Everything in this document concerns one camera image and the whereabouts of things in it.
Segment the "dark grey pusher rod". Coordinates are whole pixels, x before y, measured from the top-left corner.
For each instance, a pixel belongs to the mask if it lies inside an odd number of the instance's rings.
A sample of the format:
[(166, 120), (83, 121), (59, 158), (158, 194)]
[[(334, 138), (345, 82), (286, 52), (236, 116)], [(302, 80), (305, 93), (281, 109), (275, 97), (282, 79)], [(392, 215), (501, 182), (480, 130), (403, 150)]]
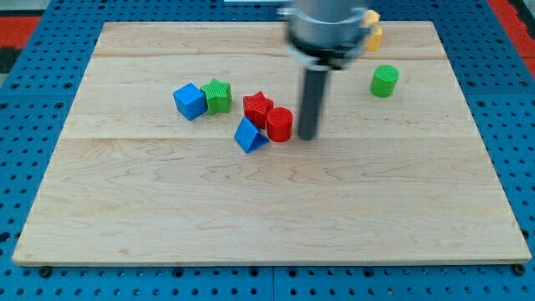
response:
[(327, 70), (306, 69), (304, 72), (298, 120), (298, 136), (302, 140), (312, 140), (317, 134), (328, 76)]

